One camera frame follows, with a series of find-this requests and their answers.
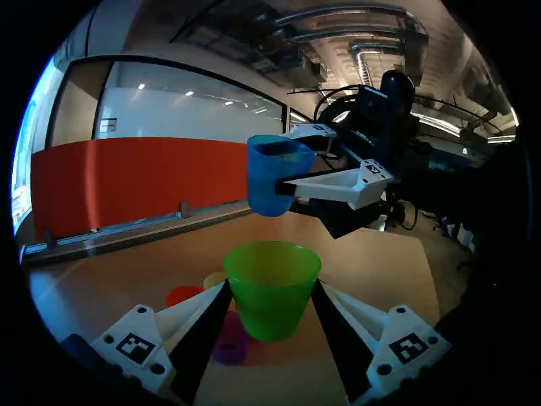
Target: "blue cup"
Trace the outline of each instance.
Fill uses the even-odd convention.
[[[293,196],[275,193],[276,181],[307,173],[316,154],[303,143],[279,135],[254,135],[248,139],[248,204],[266,217],[289,210]]]

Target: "floor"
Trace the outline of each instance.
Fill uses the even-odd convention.
[[[406,203],[407,225],[413,223],[414,213],[414,208]],[[421,241],[436,285],[440,313],[444,316],[459,304],[460,297],[466,290],[471,270],[468,267],[457,270],[457,267],[467,262],[471,254],[457,241],[446,237],[441,229],[432,230],[434,225],[433,219],[428,219],[419,211],[417,224],[412,231],[397,226],[388,228],[387,232],[408,235]]]

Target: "yellow cup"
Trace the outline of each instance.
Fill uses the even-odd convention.
[[[211,273],[209,276],[205,278],[203,281],[203,289],[207,290],[212,288],[212,286],[216,286],[219,283],[223,282],[227,279],[227,272],[214,272]],[[237,311],[237,307],[235,306],[235,299],[231,299],[231,303],[229,305],[230,311]]]

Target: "white wall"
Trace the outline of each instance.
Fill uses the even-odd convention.
[[[159,90],[110,87],[99,120],[117,118],[116,130],[96,138],[182,137],[246,142],[256,134],[282,134],[282,122],[222,101]]]

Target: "ceiling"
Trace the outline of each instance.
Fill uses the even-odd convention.
[[[347,0],[201,0],[198,2],[171,2],[167,0],[146,0],[133,24],[131,34],[126,43],[127,47],[149,41],[161,43],[192,43],[209,47],[224,43],[222,54],[226,57],[247,61],[253,59],[257,51],[257,43],[251,38],[242,38],[240,42],[250,47],[239,47],[231,37],[239,42],[238,35],[242,33],[244,23],[254,23],[254,18],[246,16],[243,22],[243,11],[250,7],[261,5],[269,9],[274,18],[292,14],[305,9],[313,9],[330,5],[359,5],[362,1]],[[459,25],[454,21],[440,0],[402,0],[402,1],[370,1],[370,4],[403,7],[418,22],[419,32],[428,36],[428,46],[422,62],[422,78],[416,88],[418,95],[432,97],[449,104],[454,104],[478,116],[484,116],[485,121],[478,120],[474,115],[438,102],[417,104],[414,111],[450,122],[465,128],[470,126],[472,133],[483,138],[500,134],[513,134],[515,121],[509,110],[510,106],[501,91],[498,92],[496,83],[491,82],[490,72],[472,42],[466,37]],[[218,21],[224,15],[226,21]],[[182,35],[175,34],[180,27],[189,29]],[[288,30],[296,33],[314,32],[326,28],[351,26],[396,27],[395,16],[373,12],[335,14],[316,18],[303,18],[292,21],[287,25]],[[327,78],[321,89],[334,89],[346,85],[362,83],[359,65],[352,55],[353,41],[370,40],[382,41],[382,38],[366,35],[348,35],[315,39],[301,44],[314,63],[321,63]],[[386,53],[366,53],[363,55],[367,70],[374,87],[379,88],[381,75],[390,69],[404,67],[404,56]],[[443,134],[456,141],[452,135]]]

